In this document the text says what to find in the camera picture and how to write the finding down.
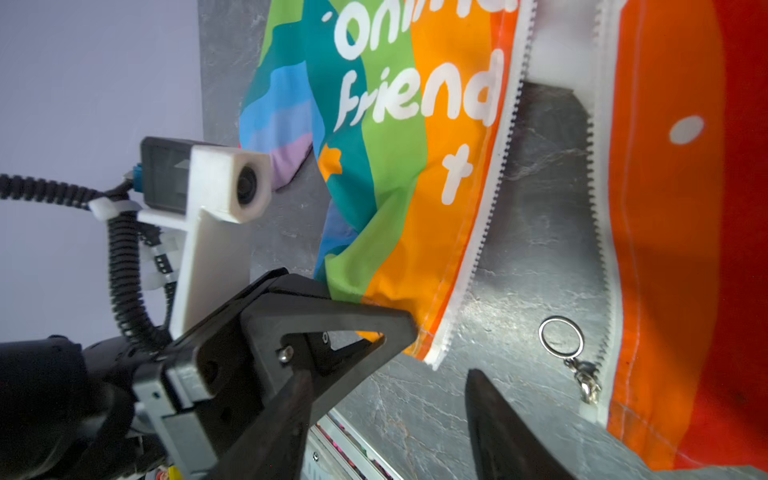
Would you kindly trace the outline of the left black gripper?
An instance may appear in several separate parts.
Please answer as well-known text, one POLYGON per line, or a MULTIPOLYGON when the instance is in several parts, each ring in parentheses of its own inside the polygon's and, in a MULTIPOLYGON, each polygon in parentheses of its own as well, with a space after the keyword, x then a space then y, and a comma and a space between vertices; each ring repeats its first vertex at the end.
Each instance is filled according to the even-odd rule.
POLYGON ((407 311, 335 301, 280 270, 240 323, 194 329, 137 368, 133 391, 182 476, 208 479, 294 374, 310 375, 318 420, 417 337, 407 311))

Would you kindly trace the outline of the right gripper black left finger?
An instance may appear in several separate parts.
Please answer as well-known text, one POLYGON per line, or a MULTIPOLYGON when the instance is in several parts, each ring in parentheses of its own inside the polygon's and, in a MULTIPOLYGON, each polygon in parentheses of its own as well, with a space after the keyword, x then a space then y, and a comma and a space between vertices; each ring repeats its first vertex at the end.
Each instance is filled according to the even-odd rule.
POLYGON ((298 479, 312 401, 312 374, 296 370, 206 477, 298 479))

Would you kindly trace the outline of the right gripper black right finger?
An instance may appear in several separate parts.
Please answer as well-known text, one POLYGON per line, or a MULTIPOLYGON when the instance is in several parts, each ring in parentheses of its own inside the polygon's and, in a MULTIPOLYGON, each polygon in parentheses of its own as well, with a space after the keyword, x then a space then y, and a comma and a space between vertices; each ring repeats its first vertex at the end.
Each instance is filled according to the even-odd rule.
POLYGON ((465 406, 469 439, 480 479, 571 479, 485 373, 468 372, 465 406))

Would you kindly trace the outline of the colourful rainbow kids jacket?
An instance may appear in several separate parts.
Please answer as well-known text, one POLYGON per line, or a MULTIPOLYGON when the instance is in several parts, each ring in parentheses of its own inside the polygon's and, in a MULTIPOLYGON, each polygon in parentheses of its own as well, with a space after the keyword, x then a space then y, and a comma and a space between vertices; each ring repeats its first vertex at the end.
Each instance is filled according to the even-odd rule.
MULTIPOLYGON (((316 273, 444 358, 492 215, 532 1, 274 1, 240 145, 331 204, 316 273)), ((767 5, 602 1, 587 38, 610 295, 588 412, 653 470, 767 467, 767 5)))

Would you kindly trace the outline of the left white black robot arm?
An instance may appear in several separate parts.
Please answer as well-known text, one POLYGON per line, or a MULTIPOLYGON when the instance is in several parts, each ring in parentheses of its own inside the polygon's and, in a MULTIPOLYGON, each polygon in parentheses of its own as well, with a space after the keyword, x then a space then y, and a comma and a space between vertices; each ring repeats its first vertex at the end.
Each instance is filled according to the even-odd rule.
POLYGON ((156 354, 116 337, 1 347, 1 475, 296 479, 310 427, 413 344, 405 311, 277 269, 156 354))

